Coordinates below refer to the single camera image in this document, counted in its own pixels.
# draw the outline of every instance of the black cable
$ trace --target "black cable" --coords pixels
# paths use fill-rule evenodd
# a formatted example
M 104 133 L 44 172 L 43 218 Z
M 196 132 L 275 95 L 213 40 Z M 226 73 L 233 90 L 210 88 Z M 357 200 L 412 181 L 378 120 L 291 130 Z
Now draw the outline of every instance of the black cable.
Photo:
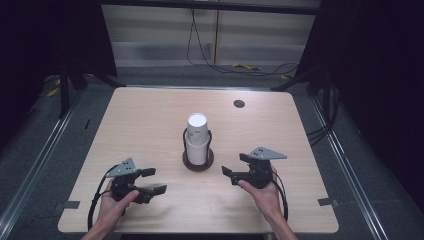
M 108 174 L 110 171 L 112 171 L 112 169 L 114 169 L 116 166 L 118 166 L 118 165 L 115 165 L 115 166 L 111 167 L 106 172 L 106 174 Z M 93 214 L 94 214 L 94 209 L 96 209 L 97 202 L 99 201 L 99 198 L 102 196 L 102 194 L 105 193 L 105 192 L 107 192 L 107 191 L 105 191 L 105 192 L 103 192 L 103 193 L 100 194 L 100 189 L 102 188 L 103 183 L 104 183 L 104 181 L 106 179 L 106 174 L 103 175 L 103 178 L 100 181 L 99 187 L 97 188 L 97 192 L 96 192 L 96 194 L 94 194 L 93 200 L 91 200 L 91 207 L 90 207 L 90 210 L 88 211 L 88 217 L 87 217 L 88 230 L 90 230 L 93 227 Z
M 271 179 L 271 182 L 277 187 L 278 192 L 280 192 L 281 200 L 283 201 L 283 212 L 284 212 L 283 213 L 283 216 L 284 216 L 284 219 L 286 219 L 286 221 L 287 221 L 288 218 L 289 218 L 289 207 L 288 207 L 288 204 L 287 204 L 287 199 L 286 199 L 286 194 L 285 194 L 285 191 L 284 191 L 284 186 L 282 185 L 283 189 L 281 189 L 281 187 L 278 185 L 278 183 L 276 181 L 274 181 L 274 179 Z
M 283 184 L 283 181 L 281 180 L 280 176 L 278 176 L 278 174 L 277 174 L 277 173 L 275 173 L 275 172 L 272 172 L 272 173 L 273 173 L 273 174 L 275 174 L 275 176 L 277 176 L 278 180 L 280 181 L 281 188 L 282 188 L 282 191 L 283 191 L 283 193 L 284 193 L 284 199 L 286 199 L 286 191 L 284 190 L 284 184 Z
M 290 73 L 290 72 L 294 71 L 295 69 L 297 69 L 297 67 L 299 65 L 298 63 L 283 63 L 283 64 L 279 65 L 273 72 L 270 72 L 270 73 L 265 73 L 265 72 L 240 72 L 240 71 L 234 71 L 234 70 L 226 69 L 226 68 L 223 68 L 223 67 L 219 67 L 219 66 L 216 66 L 216 65 L 211 65 L 208 62 L 208 60 L 206 59 L 206 56 L 203 52 L 202 43 L 200 41 L 200 36 L 199 36 L 199 31 L 197 30 L 196 20 L 195 20 L 195 17 L 194 17 L 194 9 L 191 9 L 191 15 L 192 15 L 192 22 L 191 22 L 190 36 L 189 36 L 189 41 L 188 41 L 188 46 L 187 46 L 186 57 L 187 57 L 188 62 L 190 64 L 194 65 L 194 66 L 208 66 L 211 69 L 213 69 L 217 72 L 220 72 L 220 73 L 238 73 L 238 74 L 247 75 L 247 76 L 263 77 L 263 76 L 270 76 L 270 75 L 287 74 L 287 73 Z M 197 41 L 199 43 L 200 52 L 202 53 L 203 60 L 206 62 L 206 64 L 196 64 L 196 63 L 193 63 L 190 60 L 189 52 L 190 52 L 190 46 L 191 46 L 191 38 L 192 38 L 192 35 L 193 35 L 193 27 L 194 27 L 196 35 L 197 35 Z M 280 69 L 282 66 L 287 66 L 287 65 L 295 65 L 295 66 L 288 71 L 277 73 L 278 69 Z
M 336 116 L 337 116 L 337 113 L 338 113 L 340 100 L 341 100 L 340 94 L 338 93 L 338 91 L 336 91 L 336 88 L 333 86 L 333 96 L 332 96 L 332 103 L 333 103 L 333 108 L 334 108 L 333 116 L 331 117 L 329 122 L 324 127 L 321 127 L 320 129 L 315 130 L 315 131 L 307 134 L 308 136 L 310 136 L 310 135 L 314 135 L 316 133 L 320 133 L 320 134 L 318 134 L 318 135 L 316 135 L 312 138 L 309 138 L 310 142 L 315 140 L 313 143 L 310 144 L 311 147 L 313 147 L 321 139 L 323 139 L 333 128 L 334 122 L 336 121 Z
M 100 195 L 103 195 L 103 194 L 108 193 L 108 192 L 112 192 L 112 190 L 104 191 L 104 192 L 100 193 Z

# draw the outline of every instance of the dark round base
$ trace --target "dark round base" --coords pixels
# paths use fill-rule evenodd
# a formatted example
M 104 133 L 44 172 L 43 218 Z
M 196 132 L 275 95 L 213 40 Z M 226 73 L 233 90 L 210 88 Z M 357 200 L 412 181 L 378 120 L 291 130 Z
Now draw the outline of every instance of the dark round base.
M 201 172 L 201 171 L 205 171 L 206 169 L 210 168 L 212 166 L 213 159 L 214 159 L 213 151 L 210 148 L 209 148 L 209 152 L 208 152 L 208 159 L 206 159 L 206 163 L 204 163 L 202 165 L 192 164 L 188 160 L 187 151 L 184 151 L 184 153 L 183 153 L 184 166 L 186 166 L 186 168 L 188 168 L 189 170 L 194 171 L 194 172 Z

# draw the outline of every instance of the wooden table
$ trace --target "wooden table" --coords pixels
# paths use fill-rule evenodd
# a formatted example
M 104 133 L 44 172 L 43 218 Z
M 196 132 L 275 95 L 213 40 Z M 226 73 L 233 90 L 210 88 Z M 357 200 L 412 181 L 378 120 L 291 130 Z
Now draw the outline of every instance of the wooden table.
M 244 101 L 245 107 L 235 107 L 235 100 Z M 213 134 L 215 161 L 204 172 L 190 171 L 182 163 L 183 131 L 195 112 L 207 116 Z M 138 187 L 168 188 L 149 204 L 131 204 L 116 232 L 272 232 L 250 195 L 231 185 L 221 170 L 226 166 L 247 172 L 238 155 L 258 146 L 288 155 L 272 164 L 284 183 L 292 229 L 336 232 L 332 207 L 318 203 L 328 195 L 290 94 L 158 88 L 115 90 L 69 198 L 81 203 L 78 209 L 64 210 L 59 230 L 86 232 L 88 210 L 102 176 L 132 157 L 137 168 L 156 168 L 155 176 L 137 179 Z

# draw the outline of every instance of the gray plastic part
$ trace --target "gray plastic part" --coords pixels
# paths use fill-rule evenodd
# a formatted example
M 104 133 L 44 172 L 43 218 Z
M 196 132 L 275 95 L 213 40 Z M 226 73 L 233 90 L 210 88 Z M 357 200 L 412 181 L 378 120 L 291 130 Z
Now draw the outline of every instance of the gray plastic part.
M 134 161 L 132 158 L 127 158 L 127 160 L 122 161 L 121 164 L 112 169 L 108 174 L 106 174 L 107 178 L 111 177 L 119 177 L 127 174 L 131 174 L 137 171 L 135 167 Z
M 249 153 L 249 157 L 258 160 L 271 160 L 271 159 L 286 159 L 287 155 L 272 151 L 271 149 L 264 147 L 257 147 L 255 150 Z

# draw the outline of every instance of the white cup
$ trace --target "white cup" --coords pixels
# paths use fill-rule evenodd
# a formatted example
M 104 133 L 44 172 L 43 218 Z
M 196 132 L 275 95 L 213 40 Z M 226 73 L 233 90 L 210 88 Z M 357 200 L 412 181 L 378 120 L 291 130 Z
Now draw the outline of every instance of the white cup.
M 202 113 L 193 113 L 188 117 L 187 142 L 194 146 L 201 146 L 209 141 L 207 121 Z
M 206 157 L 209 151 L 209 135 L 207 141 L 203 145 L 193 145 L 186 138 L 187 158 L 193 165 L 203 165 L 206 163 Z

